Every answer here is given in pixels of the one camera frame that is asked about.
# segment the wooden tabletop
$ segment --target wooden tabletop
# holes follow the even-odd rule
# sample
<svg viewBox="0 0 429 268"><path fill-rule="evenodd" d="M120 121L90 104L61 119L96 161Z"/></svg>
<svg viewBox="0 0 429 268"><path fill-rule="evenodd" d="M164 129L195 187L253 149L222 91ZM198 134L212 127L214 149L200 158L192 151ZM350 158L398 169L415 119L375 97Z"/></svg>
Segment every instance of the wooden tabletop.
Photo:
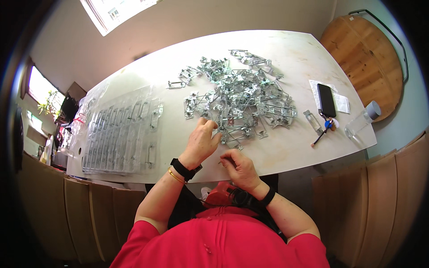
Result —
<svg viewBox="0 0 429 268"><path fill-rule="evenodd" d="M242 153L251 158L259 175L269 175L313 166L337 159L377 144L372 126L365 127L355 138L344 134L344 126L355 118L363 105L352 84L326 49L311 35L278 30L247 30L219 33L188 40L158 50L129 64L112 74L93 89L108 84L100 103L110 101L124 93L152 84L154 96L162 99L163 115L160 119L160 149L157 172L151 176L132 174L119 176L113 174L87 175L82 173L82 155L85 141L76 140L71 148L74 157L69 157L67 173L70 175L94 178L104 181L129 183L155 183L167 171L172 158L177 158L185 149L189 134L195 128L198 116L185 120L183 98L191 91L204 94L213 89L204 76L195 77L189 86L181 89L166 89L167 81L178 81L178 73L186 66L200 65L202 56L210 59L229 58L232 69L247 69L229 54L228 49L245 49L266 59L271 59L274 69L284 74L280 80L283 90L293 98L292 104L298 109L290 129L277 127L271 129L268 124L268 137L242 141ZM316 103L308 80L317 80L335 85L340 95L346 96L350 103L351 114L337 113L340 128L328 131L314 148L310 146L317 133L306 120L303 112L310 110L323 126L324 120L317 115ZM213 155L203 163L203 169L190 183L229 180L227 173L219 163L219 156L229 149L219 145Z"/></svg>

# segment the black smartphone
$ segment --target black smartphone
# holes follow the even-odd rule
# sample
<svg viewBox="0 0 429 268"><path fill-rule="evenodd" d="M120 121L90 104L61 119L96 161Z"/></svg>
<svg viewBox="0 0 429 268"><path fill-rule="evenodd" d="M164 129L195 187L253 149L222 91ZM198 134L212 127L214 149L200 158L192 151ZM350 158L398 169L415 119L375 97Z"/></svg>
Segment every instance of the black smartphone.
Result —
<svg viewBox="0 0 429 268"><path fill-rule="evenodd" d="M320 112L326 117L337 116L331 88L323 84L317 84L317 90L319 91Z"/></svg>

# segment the gold bracelet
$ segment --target gold bracelet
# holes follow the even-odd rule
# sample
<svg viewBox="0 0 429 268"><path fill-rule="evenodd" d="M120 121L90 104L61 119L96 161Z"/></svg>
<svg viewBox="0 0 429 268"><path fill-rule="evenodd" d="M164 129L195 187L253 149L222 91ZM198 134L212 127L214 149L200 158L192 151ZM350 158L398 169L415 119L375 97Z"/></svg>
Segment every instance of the gold bracelet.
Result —
<svg viewBox="0 0 429 268"><path fill-rule="evenodd" d="M187 184L187 182L186 182L186 181L182 181L181 179L179 179L178 177L176 177L176 176L173 174L173 172L171 172L170 167L168 167L168 172L169 172L169 173L170 173L170 175L172 175L172 176L173 176L173 178L175 178L176 180L180 181L180 182L181 182L181 183L183 183L183 184Z"/></svg>

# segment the black wristband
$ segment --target black wristband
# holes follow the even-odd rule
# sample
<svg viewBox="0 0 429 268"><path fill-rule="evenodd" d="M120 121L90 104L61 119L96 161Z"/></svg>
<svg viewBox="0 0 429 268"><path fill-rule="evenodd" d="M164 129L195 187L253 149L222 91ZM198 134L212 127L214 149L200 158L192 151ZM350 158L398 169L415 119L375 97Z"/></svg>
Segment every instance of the black wristband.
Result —
<svg viewBox="0 0 429 268"><path fill-rule="evenodd" d="M202 169L202 166L199 165L196 169L192 169L192 170L188 170L187 168L185 168L182 163L180 163L180 161L177 158L173 158L173 160L171 160L170 165L172 165L174 167L174 169L177 171L177 173L179 173L180 175L182 175L184 177L184 180L186 182L188 182L188 180L192 179L195 174Z"/></svg>
<svg viewBox="0 0 429 268"><path fill-rule="evenodd" d="M268 204L271 202L271 200L274 198L275 196L275 190L274 188L269 188L269 191L267 193L267 195L264 197L264 199L262 199L261 201L259 201L264 207L268 206Z"/></svg>

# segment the potted plant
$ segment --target potted plant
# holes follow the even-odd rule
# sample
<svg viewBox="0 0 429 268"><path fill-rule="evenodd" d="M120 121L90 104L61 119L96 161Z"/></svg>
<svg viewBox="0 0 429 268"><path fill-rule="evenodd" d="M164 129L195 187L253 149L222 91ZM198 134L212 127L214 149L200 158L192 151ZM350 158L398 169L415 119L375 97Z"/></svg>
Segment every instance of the potted plant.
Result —
<svg viewBox="0 0 429 268"><path fill-rule="evenodd" d="M59 92L57 90L50 90L49 96L46 99L46 103L38 104L37 108L40 110L41 114L43 111L45 111L45 114L52 114L55 118L58 117L60 114L60 110L57 110L53 103L56 101L56 97Z"/></svg>

